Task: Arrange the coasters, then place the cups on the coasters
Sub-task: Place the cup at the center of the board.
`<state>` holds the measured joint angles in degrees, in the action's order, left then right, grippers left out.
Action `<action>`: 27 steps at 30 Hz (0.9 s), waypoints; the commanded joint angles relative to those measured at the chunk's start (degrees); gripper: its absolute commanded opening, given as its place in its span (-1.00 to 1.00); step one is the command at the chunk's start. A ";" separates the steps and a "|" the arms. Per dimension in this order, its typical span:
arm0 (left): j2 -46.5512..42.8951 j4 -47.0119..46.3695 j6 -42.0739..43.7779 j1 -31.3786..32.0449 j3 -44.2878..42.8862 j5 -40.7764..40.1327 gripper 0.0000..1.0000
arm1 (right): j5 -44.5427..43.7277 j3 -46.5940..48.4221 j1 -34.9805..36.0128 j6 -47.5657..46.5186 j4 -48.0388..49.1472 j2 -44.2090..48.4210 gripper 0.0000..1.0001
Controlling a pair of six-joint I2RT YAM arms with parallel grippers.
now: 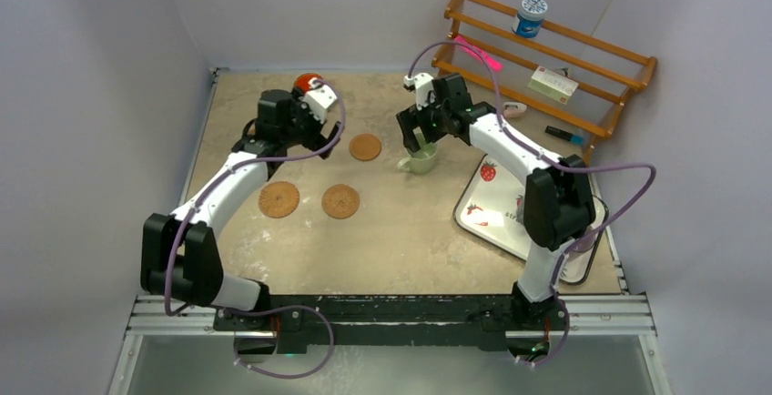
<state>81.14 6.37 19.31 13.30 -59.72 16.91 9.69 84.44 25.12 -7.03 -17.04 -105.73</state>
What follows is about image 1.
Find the light green mug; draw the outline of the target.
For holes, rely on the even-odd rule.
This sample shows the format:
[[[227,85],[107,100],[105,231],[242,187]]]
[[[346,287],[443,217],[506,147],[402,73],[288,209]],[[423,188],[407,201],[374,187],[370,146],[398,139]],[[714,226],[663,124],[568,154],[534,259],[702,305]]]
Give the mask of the light green mug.
[[[425,175],[431,172],[436,163],[438,148],[434,144],[425,144],[415,153],[402,158],[396,165],[403,173]]]

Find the orange mug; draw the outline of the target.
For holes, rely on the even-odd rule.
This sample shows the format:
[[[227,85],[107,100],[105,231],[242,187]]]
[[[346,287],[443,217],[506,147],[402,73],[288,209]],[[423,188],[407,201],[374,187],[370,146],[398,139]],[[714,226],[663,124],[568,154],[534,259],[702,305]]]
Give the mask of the orange mug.
[[[304,73],[298,76],[293,83],[293,87],[298,89],[302,94],[306,94],[308,91],[318,88],[323,85],[323,78],[316,73]]]

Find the woven rattan coaster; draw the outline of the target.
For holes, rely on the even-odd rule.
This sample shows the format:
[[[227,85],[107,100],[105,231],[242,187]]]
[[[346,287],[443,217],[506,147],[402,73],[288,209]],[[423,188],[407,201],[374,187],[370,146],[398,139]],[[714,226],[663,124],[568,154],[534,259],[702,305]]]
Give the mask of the woven rattan coaster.
[[[360,203],[359,192],[345,184],[329,187],[321,198],[322,210],[336,219],[350,218],[357,212]]]
[[[259,210],[268,218],[284,218],[300,203],[300,192],[287,181],[267,184],[259,193]]]

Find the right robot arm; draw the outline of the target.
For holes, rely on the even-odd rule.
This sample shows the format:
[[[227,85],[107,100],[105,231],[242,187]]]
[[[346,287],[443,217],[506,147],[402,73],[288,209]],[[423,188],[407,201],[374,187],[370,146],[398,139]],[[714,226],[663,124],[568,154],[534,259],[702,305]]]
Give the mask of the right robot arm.
[[[423,145],[452,136],[476,147],[503,166],[524,186],[523,225],[531,247],[521,277],[513,284],[511,315],[531,329],[554,308],[554,284],[563,252],[585,234],[596,218],[585,162],[577,155],[559,157],[528,138],[518,138],[487,102],[473,103],[459,74],[405,76],[414,102],[396,116],[402,144],[416,153]]]

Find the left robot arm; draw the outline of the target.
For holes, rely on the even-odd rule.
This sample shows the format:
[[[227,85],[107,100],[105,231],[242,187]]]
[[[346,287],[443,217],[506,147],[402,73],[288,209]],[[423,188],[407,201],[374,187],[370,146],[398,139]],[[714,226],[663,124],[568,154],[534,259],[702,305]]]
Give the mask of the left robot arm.
[[[333,108],[342,110],[344,105],[334,88],[318,76],[290,91],[262,92],[256,116],[243,127],[211,180],[172,212],[154,213],[146,219],[140,285],[163,297],[167,315],[198,306],[233,312],[250,330],[269,324],[269,287],[226,273],[217,238],[283,163],[330,155],[345,127],[345,117],[340,116],[330,134],[323,135]]]

